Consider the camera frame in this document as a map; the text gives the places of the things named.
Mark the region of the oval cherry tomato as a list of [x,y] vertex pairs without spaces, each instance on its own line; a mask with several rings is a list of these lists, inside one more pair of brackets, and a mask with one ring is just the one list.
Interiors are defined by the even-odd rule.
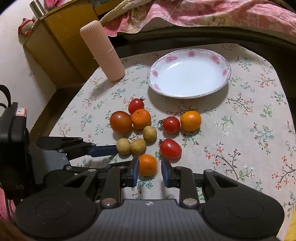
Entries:
[[164,157],[178,159],[182,156],[182,148],[172,139],[165,139],[159,142],[159,150]]

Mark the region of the tan longan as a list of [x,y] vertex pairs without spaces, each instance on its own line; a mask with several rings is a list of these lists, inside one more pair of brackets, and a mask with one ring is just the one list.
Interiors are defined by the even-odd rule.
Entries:
[[134,154],[141,154],[146,149],[146,142],[142,138],[138,138],[131,142],[131,151]]
[[157,138],[157,130],[153,126],[146,126],[143,129],[143,139],[146,142],[153,142]]
[[126,138],[120,138],[116,143],[116,149],[121,155],[128,155],[131,152],[131,142]]

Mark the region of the large red tomato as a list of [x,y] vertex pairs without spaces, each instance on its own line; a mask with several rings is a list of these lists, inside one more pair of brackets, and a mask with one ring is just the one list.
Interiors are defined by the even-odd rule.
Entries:
[[116,133],[127,133],[132,129],[132,119],[124,111],[116,111],[110,117],[110,126]]

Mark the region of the round cherry tomato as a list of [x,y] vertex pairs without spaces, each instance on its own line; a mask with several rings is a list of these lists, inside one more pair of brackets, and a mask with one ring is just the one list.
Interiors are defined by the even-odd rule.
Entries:
[[164,131],[171,135],[178,133],[181,127],[180,121],[174,116],[165,118],[162,124]]

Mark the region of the smooth orange tangerine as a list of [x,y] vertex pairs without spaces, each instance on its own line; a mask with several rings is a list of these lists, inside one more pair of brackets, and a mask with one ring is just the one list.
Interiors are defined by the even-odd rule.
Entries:
[[187,132],[193,132],[200,128],[202,123],[202,118],[200,114],[195,111],[187,111],[182,114],[180,118],[182,128]]

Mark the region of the wrinkled orange tangerine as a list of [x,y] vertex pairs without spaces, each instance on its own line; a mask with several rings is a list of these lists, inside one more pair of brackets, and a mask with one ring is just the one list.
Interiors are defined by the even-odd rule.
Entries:
[[143,130],[146,126],[151,125],[151,115],[145,109],[138,109],[132,115],[132,124],[138,130]]

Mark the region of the small tomato upper left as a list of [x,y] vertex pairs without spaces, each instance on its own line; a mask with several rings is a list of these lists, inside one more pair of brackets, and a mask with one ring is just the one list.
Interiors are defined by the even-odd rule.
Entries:
[[144,101],[142,98],[134,98],[128,106],[128,112],[133,114],[138,109],[144,109]]

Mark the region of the floral tablecloth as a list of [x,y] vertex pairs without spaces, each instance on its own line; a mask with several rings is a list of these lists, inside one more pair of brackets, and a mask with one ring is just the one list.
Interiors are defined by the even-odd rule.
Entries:
[[127,111],[143,98],[152,126],[168,116],[179,118],[196,110],[198,132],[180,131],[171,138],[182,148],[177,166],[195,173],[213,169],[276,199],[285,211],[278,238],[284,240],[295,210],[295,129],[284,90],[273,66],[236,44],[209,45],[224,56],[232,70],[230,82],[199,99],[172,99],[150,89],[147,72],[163,51],[122,59],[125,77],[108,81],[97,69],[56,122],[52,136],[82,137],[97,145],[114,145],[121,135],[110,125],[111,115]]

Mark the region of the white floral plate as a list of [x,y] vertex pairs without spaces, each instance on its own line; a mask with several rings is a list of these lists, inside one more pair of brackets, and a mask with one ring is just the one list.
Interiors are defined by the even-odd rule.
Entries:
[[229,62],[208,49],[180,49],[165,54],[147,72],[150,88],[166,97],[194,99],[222,89],[231,76]]

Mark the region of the yellow wooden cabinet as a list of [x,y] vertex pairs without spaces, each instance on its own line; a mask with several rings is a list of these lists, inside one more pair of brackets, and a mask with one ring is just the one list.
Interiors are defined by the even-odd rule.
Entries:
[[89,1],[70,1],[36,21],[23,47],[57,89],[84,83],[98,68],[80,29],[119,3],[93,8]]

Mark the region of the pink ribbed cylindrical container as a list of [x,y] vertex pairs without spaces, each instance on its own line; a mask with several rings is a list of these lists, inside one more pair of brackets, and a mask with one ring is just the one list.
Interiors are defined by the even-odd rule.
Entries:
[[125,76],[125,68],[98,20],[83,26],[80,35],[108,80],[118,81]]

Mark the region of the red white plush toy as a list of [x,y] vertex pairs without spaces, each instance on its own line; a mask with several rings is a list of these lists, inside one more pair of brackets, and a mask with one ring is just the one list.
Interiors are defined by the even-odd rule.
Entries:
[[29,36],[34,27],[35,19],[23,18],[22,23],[18,27],[18,34]]

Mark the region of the stainless steel thermos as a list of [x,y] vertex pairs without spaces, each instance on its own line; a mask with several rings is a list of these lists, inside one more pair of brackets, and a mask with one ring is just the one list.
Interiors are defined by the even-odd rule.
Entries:
[[37,19],[46,15],[46,11],[39,0],[33,0],[32,2],[30,2],[30,8]]

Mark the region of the pink floral blanket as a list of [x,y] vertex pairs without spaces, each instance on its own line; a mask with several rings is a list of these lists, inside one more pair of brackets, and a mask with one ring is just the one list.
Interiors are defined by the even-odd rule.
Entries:
[[107,35],[138,33],[152,19],[180,27],[238,27],[295,37],[286,1],[123,1],[101,20]]

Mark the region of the dark bed frame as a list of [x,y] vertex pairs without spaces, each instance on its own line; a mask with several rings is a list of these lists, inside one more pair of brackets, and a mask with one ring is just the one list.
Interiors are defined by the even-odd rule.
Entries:
[[111,37],[119,57],[197,45],[237,43],[275,68],[285,93],[295,97],[295,42],[235,27],[166,27]]

